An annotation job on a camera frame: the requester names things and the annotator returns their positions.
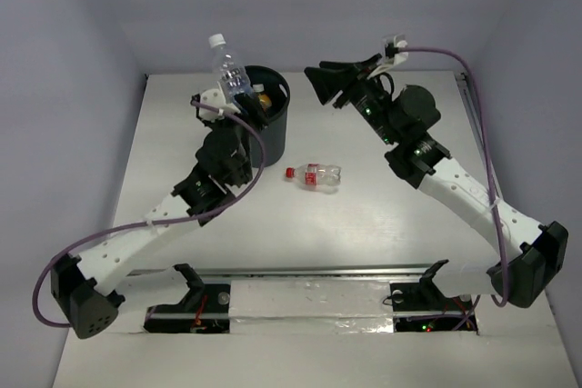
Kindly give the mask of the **clear unlabelled plastic bottle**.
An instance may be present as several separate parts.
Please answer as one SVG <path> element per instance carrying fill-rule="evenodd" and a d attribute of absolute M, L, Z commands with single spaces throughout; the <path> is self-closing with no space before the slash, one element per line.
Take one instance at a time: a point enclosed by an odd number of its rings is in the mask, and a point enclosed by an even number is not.
<path fill-rule="evenodd" d="M 251 80 L 245 65 L 222 34 L 214 34 L 208 38 L 213 51 L 212 69 L 217 75 L 218 83 L 228 103 L 233 103 L 237 95 L 254 95 Z"/>

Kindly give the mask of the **orange juice bottle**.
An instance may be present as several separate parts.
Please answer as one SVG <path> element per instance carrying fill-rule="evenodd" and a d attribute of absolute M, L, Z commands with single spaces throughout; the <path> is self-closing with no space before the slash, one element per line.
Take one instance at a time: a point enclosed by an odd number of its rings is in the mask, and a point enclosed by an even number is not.
<path fill-rule="evenodd" d="M 261 104 L 262 109 L 266 114 L 272 109 L 273 103 L 271 98 L 267 95 L 266 89 L 263 84 L 252 85 L 256 97 Z"/>

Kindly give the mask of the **red label clear bottle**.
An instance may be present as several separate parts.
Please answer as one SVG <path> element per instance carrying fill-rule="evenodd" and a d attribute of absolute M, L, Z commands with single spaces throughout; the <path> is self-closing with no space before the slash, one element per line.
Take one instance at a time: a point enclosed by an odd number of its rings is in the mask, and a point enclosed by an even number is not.
<path fill-rule="evenodd" d="M 311 191 L 333 192 L 341 185 L 342 168 L 333 164 L 304 164 L 287 167 L 285 177 Z"/>

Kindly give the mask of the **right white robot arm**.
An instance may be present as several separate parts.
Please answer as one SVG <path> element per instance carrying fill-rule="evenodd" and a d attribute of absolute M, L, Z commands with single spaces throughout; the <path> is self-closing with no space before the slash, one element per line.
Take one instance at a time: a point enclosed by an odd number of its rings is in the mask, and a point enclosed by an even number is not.
<path fill-rule="evenodd" d="M 483 237 L 499 254 L 487 269 L 491 290 L 507 303 L 528 308 L 560 272 L 567 228 L 542 224 L 520 213 L 471 176 L 430 134 L 441 114 L 421 85 L 405 85 L 398 95 L 385 89 L 379 55 L 356 63 L 323 61 L 305 68 L 321 104 L 351 104 L 385 144 L 394 174 L 435 199 Z"/>

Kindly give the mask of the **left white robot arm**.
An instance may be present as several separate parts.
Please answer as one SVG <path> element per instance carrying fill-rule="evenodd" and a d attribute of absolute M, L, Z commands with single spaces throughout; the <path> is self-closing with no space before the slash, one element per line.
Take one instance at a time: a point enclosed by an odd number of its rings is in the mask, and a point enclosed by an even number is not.
<path fill-rule="evenodd" d="M 255 187 L 250 141 L 268 125 L 258 99 L 239 94 L 232 104 L 195 95 L 191 104 L 210 132 L 189 175 L 136 223 L 87 236 L 57 254 L 45 269 L 50 291 L 79 339 L 102 333 L 128 303 L 119 289 L 146 257 L 208 224 Z"/>

